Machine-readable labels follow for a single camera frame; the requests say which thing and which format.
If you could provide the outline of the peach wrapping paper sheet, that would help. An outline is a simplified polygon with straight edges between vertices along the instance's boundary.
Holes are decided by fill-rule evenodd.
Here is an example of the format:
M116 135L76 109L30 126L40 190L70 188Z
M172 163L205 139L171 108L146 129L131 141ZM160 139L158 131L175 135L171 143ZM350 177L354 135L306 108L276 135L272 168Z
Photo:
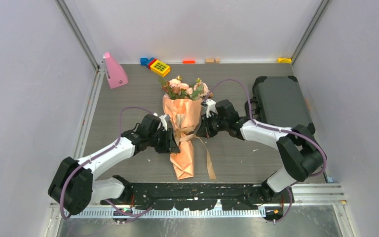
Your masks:
M175 142L180 150L172 153L170 161L178 180L194 176L194 151L192 139L193 132L199 125L202 105L201 100L171 99L164 95L162 107L166 115L170 117Z

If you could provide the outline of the pink and brown rose stem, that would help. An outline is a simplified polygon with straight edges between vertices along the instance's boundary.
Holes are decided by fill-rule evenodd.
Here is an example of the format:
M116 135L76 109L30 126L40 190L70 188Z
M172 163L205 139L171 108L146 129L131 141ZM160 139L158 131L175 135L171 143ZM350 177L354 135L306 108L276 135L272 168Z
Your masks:
M208 88L206 83L197 78L195 85L187 89L187 96L192 100L210 99L213 97L213 92Z

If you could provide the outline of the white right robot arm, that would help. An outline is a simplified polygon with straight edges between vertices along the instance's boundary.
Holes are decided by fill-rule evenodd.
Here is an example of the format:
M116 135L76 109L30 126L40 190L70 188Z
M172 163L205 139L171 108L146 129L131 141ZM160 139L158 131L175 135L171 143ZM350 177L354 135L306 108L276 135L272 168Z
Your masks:
M305 126L278 127L241 117L229 100L207 99L201 104L206 111L201 116L197 136L211 138L226 131L231 137L278 150L283 167L261 184L261 193L267 202L276 202L287 187L303 182L324 167L324 152Z

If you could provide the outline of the tan ribbon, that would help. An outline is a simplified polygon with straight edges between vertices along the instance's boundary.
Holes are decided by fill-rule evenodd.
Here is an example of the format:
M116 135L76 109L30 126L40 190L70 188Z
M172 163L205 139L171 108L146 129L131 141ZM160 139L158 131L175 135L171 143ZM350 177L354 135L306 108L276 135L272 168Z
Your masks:
M174 137L179 145L180 153L172 153L170 161L176 178L184 180L195 176L195 162L203 163L209 180L216 180L210 152L201 137L195 135L199 114L176 114L173 119Z

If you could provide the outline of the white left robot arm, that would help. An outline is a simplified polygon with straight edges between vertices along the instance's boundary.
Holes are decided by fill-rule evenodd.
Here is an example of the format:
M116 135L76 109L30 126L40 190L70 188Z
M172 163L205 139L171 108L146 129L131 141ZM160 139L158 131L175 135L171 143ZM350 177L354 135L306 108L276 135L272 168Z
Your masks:
M106 199L127 204L131 184L120 176L98 180L108 169L153 147L159 154L179 153L169 115L144 116L140 123L123 132L103 149L77 160L63 159L48 189L48 195L71 215L81 213L90 203Z

